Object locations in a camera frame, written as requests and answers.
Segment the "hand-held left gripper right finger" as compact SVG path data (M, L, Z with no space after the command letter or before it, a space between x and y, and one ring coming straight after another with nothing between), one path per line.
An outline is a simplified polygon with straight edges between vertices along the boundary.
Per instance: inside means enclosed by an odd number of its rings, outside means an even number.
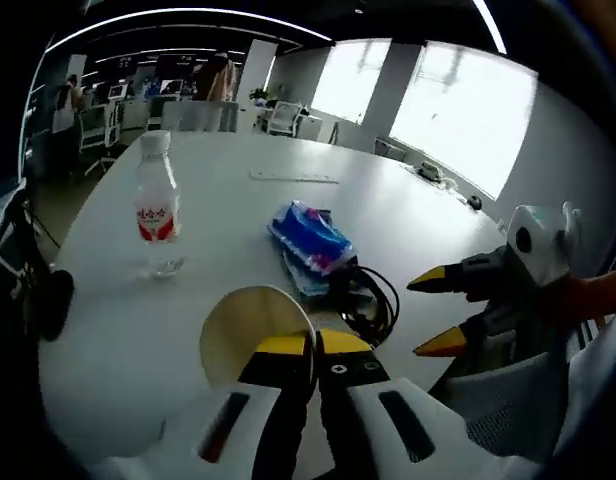
M391 378L352 334L318 332L317 374L338 479L532 479L540 469L480 447L457 413L409 380Z

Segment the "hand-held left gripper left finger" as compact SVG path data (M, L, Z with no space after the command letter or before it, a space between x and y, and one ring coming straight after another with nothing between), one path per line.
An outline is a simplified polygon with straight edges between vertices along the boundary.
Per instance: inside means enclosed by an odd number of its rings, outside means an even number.
M269 337L238 380L210 388L166 418L158 439L132 457L90 467L94 479L290 479L313 393L307 333Z

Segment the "person's right hand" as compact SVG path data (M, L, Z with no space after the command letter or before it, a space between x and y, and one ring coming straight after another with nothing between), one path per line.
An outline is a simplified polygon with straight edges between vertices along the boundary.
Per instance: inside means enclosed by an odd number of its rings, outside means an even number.
M601 277L566 276L540 291L537 313L546 321L572 325L606 315L614 302Z

